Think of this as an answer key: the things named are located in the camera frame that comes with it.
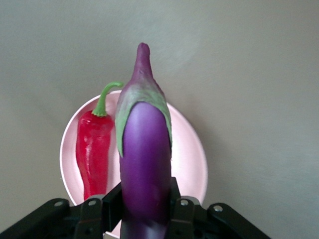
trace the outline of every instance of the white plate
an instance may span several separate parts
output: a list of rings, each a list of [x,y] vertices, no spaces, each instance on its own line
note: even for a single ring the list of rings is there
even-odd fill
[[[115,116],[116,104],[121,91],[110,92],[106,97],[106,110]],[[83,183],[75,158],[77,124],[79,118],[94,109],[99,96],[85,103],[69,121],[61,142],[60,169],[66,191],[74,205],[83,200]],[[176,177],[181,195],[196,197],[203,202],[207,189],[207,162],[201,142],[190,123],[173,106],[168,104],[172,123],[172,176]],[[107,192],[120,182],[120,164],[115,141],[115,130],[112,132],[109,150],[109,170]],[[120,224],[108,233],[120,237]]]

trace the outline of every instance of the red chili pepper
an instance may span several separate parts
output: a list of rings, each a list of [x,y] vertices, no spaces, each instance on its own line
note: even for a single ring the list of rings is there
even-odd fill
[[[75,154],[84,184],[84,200],[92,195],[106,194],[114,120],[105,111],[105,98],[112,87],[122,86],[122,82],[109,83],[102,91],[96,108],[79,119]]]

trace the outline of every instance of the eggplant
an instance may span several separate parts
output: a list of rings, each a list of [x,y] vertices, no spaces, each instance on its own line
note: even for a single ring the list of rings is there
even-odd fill
[[[116,109],[124,215],[121,239],[163,239],[169,219],[171,119],[141,43]]]

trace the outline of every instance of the green stem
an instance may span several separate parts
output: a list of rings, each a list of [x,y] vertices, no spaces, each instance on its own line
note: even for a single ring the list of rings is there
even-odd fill
[[[92,111],[92,114],[97,116],[97,117],[104,117],[107,115],[106,110],[105,110],[105,98],[106,95],[108,94],[109,90],[113,87],[123,87],[123,82],[120,81],[112,81],[109,84],[106,85],[106,87],[103,89],[99,101],[96,104],[95,109]]]

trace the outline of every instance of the gray wall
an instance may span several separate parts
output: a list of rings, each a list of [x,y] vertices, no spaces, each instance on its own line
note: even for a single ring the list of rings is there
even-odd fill
[[[0,231],[68,198],[62,134],[152,51],[168,101],[225,202],[274,239],[319,238],[319,1],[14,1],[0,5]]]

